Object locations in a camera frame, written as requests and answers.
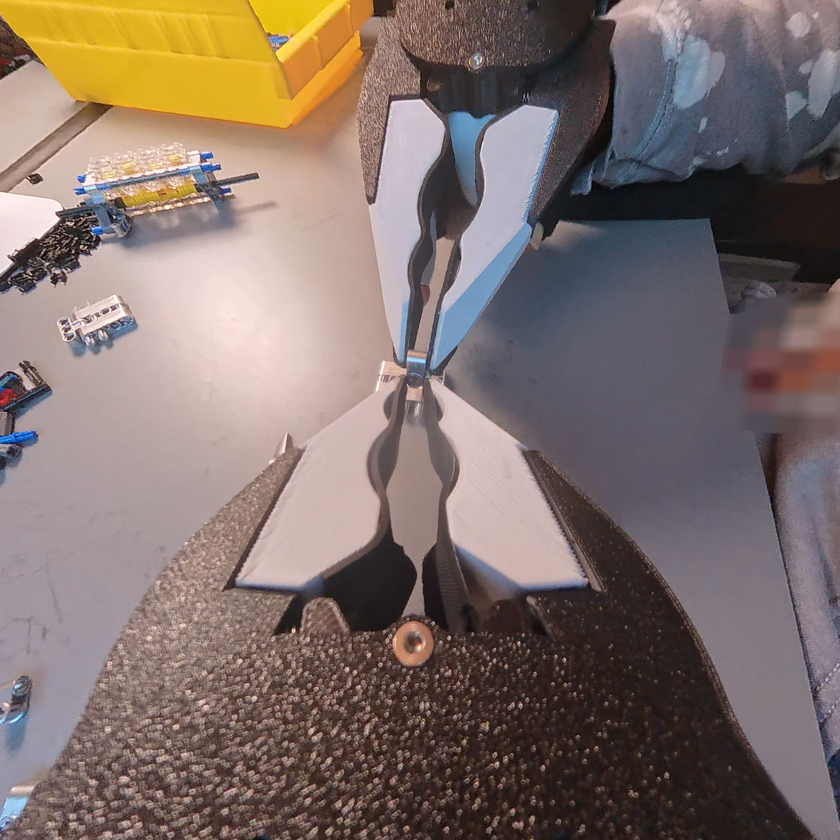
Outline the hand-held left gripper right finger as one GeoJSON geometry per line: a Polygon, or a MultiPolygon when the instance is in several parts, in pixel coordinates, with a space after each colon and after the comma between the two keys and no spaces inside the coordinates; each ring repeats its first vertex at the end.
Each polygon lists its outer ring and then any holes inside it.
{"type": "Polygon", "coordinates": [[[448,629],[476,627],[497,599],[587,587],[525,447],[437,381],[424,403],[442,482],[436,569],[448,629]]]}

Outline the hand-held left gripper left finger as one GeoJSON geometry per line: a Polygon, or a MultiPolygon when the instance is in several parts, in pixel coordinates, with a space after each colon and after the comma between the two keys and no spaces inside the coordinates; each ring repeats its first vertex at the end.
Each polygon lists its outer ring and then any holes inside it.
{"type": "Polygon", "coordinates": [[[411,595],[411,561],[392,536],[386,485],[405,407],[394,379],[304,444],[237,573],[237,587],[338,603],[356,631],[383,629],[411,595]]]}

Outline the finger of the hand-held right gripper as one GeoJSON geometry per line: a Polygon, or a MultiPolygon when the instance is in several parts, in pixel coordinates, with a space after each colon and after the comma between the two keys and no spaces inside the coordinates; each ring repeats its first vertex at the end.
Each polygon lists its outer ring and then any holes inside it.
{"type": "Polygon", "coordinates": [[[405,359],[409,341],[409,266],[422,235],[420,195],[443,148],[444,123],[425,100],[391,103],[370,215],[385,315],[398,360],[405,359]]]}
{"type": "Polygon", "coordinates": [[[560,113],[520,106],[495,117],[476,141],[476,213],[460,236],[437,308],[429,368],[448,357],[486,309],[527,247],[529,221],[560,113]]]}

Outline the small grey beam assembly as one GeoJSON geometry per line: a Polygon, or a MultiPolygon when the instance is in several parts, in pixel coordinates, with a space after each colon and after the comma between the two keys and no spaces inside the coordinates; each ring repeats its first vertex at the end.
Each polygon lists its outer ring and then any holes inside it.
{"type": "Polygon", "coordinates": [[[441,385],[446,384],[446,373],[432,374],[427,366],[427,354],[421,351],[408,351],[406,354],[406,366],[399,363],[385,360],[381,363],[374,390],[380,391],[386,384],[394,379],[403,378],[406,381],[406,400],[409,403],[419,404],[424,401],[424,383],[426,380],[434,380],[441,385]]]}
{"type": "Polygon", "coordinates": [[[57,328],[68,344],[80,348],[96,348],[108,344],[124,331],[136,326],[136,319],[125,300],[111,295],[81,308],[74,308],[69,317],[60,318],[57,328]]]}

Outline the person's right forearm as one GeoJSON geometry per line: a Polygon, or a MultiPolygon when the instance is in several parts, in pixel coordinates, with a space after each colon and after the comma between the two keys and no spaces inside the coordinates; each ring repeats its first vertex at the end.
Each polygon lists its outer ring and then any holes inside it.
{"type": "Polygon", "coordinates": [[[606,16],[612,138],[573,194],[735,165],[789,175],[838,148],[838,2],[623,1],[606,16]]]}

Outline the grey desk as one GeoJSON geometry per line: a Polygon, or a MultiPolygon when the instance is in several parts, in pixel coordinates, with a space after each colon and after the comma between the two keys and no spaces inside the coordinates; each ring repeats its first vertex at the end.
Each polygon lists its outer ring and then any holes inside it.
{"type": "MultiPolygon", "coordinates": [[[[2,295],[2,371],[52,395],[2,476],[2,682],[35,678],[2,727],[2,795],[44,772],[161,568],[268,466],[373,387],[391,351],[361,184],[357,70],[288,131],[113,109],[49,138],[43,181],[76,202],[91,157],[166,141],[258,172],[226,214],[142,217],[66,285],[2,295]],[[111,295],[136,326],[66,343],[111,295]]],[[[800,637],[753,437],[721,402],[728,307],[706,222],[562,224],[527,253],[449,368],[470,404],[540,449],[656,563],[740,722],[819,837],[837,837],[800,637]]]]}

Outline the clear yellow gear assembly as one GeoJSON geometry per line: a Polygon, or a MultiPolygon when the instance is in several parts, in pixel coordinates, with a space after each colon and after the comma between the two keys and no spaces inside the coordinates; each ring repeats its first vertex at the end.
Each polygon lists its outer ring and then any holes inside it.
{"type": "Polygon", "coordinates": [[[102,156],[77,176],[80,203],[56,215],[82,219],[96,236],[122,238],[136,216],[201,203],[218,206],[234,185],[259,178],[254,172],[218,179],[221,168],[211,151],[188,151],[181,143],[102,156]]]}

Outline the empty yellow bin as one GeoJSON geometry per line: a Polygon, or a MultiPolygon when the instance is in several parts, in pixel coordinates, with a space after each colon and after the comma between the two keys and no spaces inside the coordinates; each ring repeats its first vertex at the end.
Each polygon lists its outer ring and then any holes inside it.
{"type": "Polygon", "coordinates": [[[372,1],[2,1],[76,100],[285,129],[344,84],[372,1]]]}

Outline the pile of small coloured pieces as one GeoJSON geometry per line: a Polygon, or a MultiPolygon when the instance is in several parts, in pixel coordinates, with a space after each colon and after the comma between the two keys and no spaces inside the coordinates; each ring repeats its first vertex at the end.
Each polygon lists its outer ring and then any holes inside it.
{"type": "Polygon", "coordinates": [[[38,369],[29,361],[21,360],[13,371],[1,376],[1,471],[18,460],[24,448],[38,442],[34,430],[16,430],[19,415],[41,402],[52,388],[38,369]]]}

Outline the pile of black pins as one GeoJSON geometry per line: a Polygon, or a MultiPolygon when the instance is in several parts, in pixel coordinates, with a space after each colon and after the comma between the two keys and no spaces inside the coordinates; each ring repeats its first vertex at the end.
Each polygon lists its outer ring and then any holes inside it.
{"type": "Polygon", "coordinates": [[[79,258],[99,247],[99,227],[91,223],[92,213],[71,209],[56,215],[59,220],[50,230],[8,257],[10,265],[1,273],[1,292],[12,287],[29,292],[46,277],[54,286],[66,282],[68,274],[80,267],[79,258]]]}

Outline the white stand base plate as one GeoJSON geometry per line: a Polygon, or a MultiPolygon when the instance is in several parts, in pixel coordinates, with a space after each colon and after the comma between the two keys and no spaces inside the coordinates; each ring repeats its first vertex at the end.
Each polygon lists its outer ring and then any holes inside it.
{"type": "Polygon", "coordinates": [[[62,209],[54,199],[1,192],[1,272],[12,264],[9,255],[54,227],[62,209]]]}

